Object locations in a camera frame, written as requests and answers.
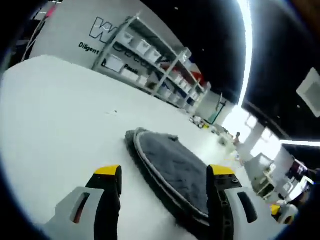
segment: black ceiling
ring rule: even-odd
[[[142,1],[190,48],[212,90],[237,103],[246,62],[245,27],[237,1]],[[312,67],[320,72],[319,45],[297,11],[281,2],[250,0],[253,57],[245,100],[251,104],[244,108],[281,139],[320,141],[320,119],[296,93]],[[320,167],[319,148],[286,148],[307,167]]]

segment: ceiling light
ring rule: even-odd
[[[237,2],[240,6],[240,10],[242,13],[244,30],[245,30],[245,66],[244,66],[242,89],[241,89],[240,98],[238,102],[238,105],[241,107],[245,99],[249,78],[250,78],[252,54],[253,54],[253,36],[252,36],[252,20],[251,20],[249,2],[248,0],[237,0]]]
[[[291,141],[291,140],[280,140],[280,143],[281,143],[281,144],[286,144],[286,145],[320,147],[320,141]]]

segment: metal shelf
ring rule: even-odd
[[[118,80],[119,82],[122,82],[124,84],[128,84],[130,85],[131,87],[134,87],[134,88],[137,88],[137,89],[140,89],[142,90],[143,92],[145,93],[148,93],[148,94],[152,94],[152,90],[139,84],[137,81],[134,81],[126,76],[122,76],[120,73],[116,72],[116,71],[113,71],[109,68],[106,68],[106,67],[100,67],[99,68],[99,73],[101,74],[106,74],[116,80]]]
[[[119,80],[123,83],[126,83],[134,88],[140,89],[145,93],[151,94],[154,97],[157,97],[158,99],[167,102],[177,108],[184,108],[189,101],[193,101],[192,105],[199,105],[202,101],[203,97],[201,99],[195,100],[191,97],[191,94],[193,92],[200,92],[200,94],[206,94],[208,90],[210,89],[210,86],[203,88],[200,86],[198,80],[193,76],[193,74],[185,67],[185,65],[181,62],[181,59],[183,58],[184,54],[188,49],[184,48],[182,50],[179,50],[179,52],[173,50],[171,46],[169,46],[157,33],[149,27],[143,20],[139,18],[140,13],[138,13],[136,16],[133,17],[127,17],[127,19],[119,26],[117,31],[110,37],[110,39],[107,41],[107,43],[104,45],[102,51],[100,51],[100,54],[94,61],[94,64],[92,66],[92,69],[94,71],[100,72],[102,74],[111,76],[112,78],[115,78],[116,80]],[[138,35],[140,35],[143,39],[145,39],[149,44],[154,46],[157,51],[159,51],[162,55],[162,59],[166,58],[169,60],[170,65],[168,66],[167,70],[164,70],[162,67],[157,65],[154,62],[151,62],[150,60],[146,59],[146,57],[138,52],[136,49],[131,47],[129,44],[123,44],[119,41],[119,36],[121,36],[128,28],[135,31]],[[146,88],[145,86],[139,84],[138,82],[131,80],[130,78],[127,78],[125,76],[122,76],[121,74],[105,68],[101,66],[104,59],[107,57],[108,54],[110,54],[110,51],[112,50],[114,45],[121,45],[122,47],[126,48],[139,58],[141,58],[143,61],[145,61],[147,64],[150,65],[150,67],[154,68],[157,72],[160,72],[163,74],[160,76],[158,84],[154,87],[153,90]],[[169,76],[169,73],[173,71],[174,68],[177,68],[182,76],[191,84],[191,90],[189,92],[186,92],[181,86],[177,83],[175,83],[171,76]],[[183,104],[181,103],[181,106],[177,105],[176,103],[173,103],[169,101],[168,99],[164,98],[160,94],[158,94],[158,90],[160,87],[165,83],[165,81],[170,81],[173,85],[173,87],[179,92],[181,92],[183,95],[186,95],[185,98],[183,98]]]
[[[154,46],[163,56],[175,59],[178,54],[164,41],[151,27],[137,17],[129,26],[139,35],[143,36],[148,43]]]
[[[166,74],[166,71],[161,68],[160,66],[156,65],[154,62],[148,60],[145,58],[144,55],[142,55],[140,52],[138,52],[137,50],[135,50],[132,46],[128,45],[128,44],[123,44],[120,41],[116,41],[117,44],[120,44],[121,46],[123,46],[124,48],[130,50],[132,53],[134,53],[135,55],[139,56],[141,59],[143,59],[144,61],[146,61],[148,64],[150,64],[151,66],[153,66],[154,68],[156,68],[159,72],[161,72],[162,74]]]

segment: white tabletop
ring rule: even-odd
[[[218,137],[188,119],[112,78],[54,57],[32,58],[3,78],[2,166],[29,219],[44,224],[55,214],[56,204],[85,186],[97,168],[120,164],[119,240],[195,239],[175,224],[124,144],[126,131],[143,127],[178,135],[206,164],[223,163],[226,153]]]

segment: shelving unit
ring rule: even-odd
[[[199,84],[199,81],[196,80],[193,74],[182,63],[183,56],[189,50],[187,48],[184,48],[179,52],[174,51],[151,27],[148,26],[148,24],[146,24],[143,20],[139,18],[139,15],[140,14],[138,13],[136,16],[128,17],[124,21],[124,23],[121,24],[121,26],[119,26],[117,31],[110,37],[110,39],[104,45],[102,51],[100,51],[100,54],[96,58],[91,69],[101,74],[110,76],[134,88],[137,88],[177,108],[185,108],[187,103],[190,104],[192,107],[197,108],[202,99],[204,98],[204,95],[208,92],[208,90],[210,90],[211,86],[208,85],[207,88],[203,88]],[[155,47],[155,49],[159,53],[161,53],[161,58],[154,63],[147,59],[143,54],[141,54],[131,45],[122,43],[119,40],[119,36],[121,36],[126,31],[134,31],[134,33],[136,33],[138,36],[141,36],[151,46]],[[111,53],[112,49],[115,46],[120,46],[121,48],[126,49],[127,51],[131,52],[132,54],[140,58],[143,62],[146,62],[149,66],[149,69],[151,69],[151,73],[160,73],[157,74],[157,76],[159,77],[154,89],[149,89],[137,81],[134,81],[128,77],[121,75],[116,71],[102,66],[103,61],[105,61],[106,57],[108,56],[108,54]],[[166,70],[161,67],[160,62],[162,61],[170,63]],[[178,69],[183,78],[190,84],[190,91],[187,92],[184,88],[182,88],[177,82],[173,80],[173,78],[170,76],[170,73],[173,71],[173,69]],[[158,91],[164,85],[170,85],[172,88],[174,88],[175,93],[179,93],[179,95],[183,96],[183,101],[181,100],[180,104],[177,104],[160,95]],[[199,97],[196,100],[191,97],[194,92],[197,92],[199,94]]]

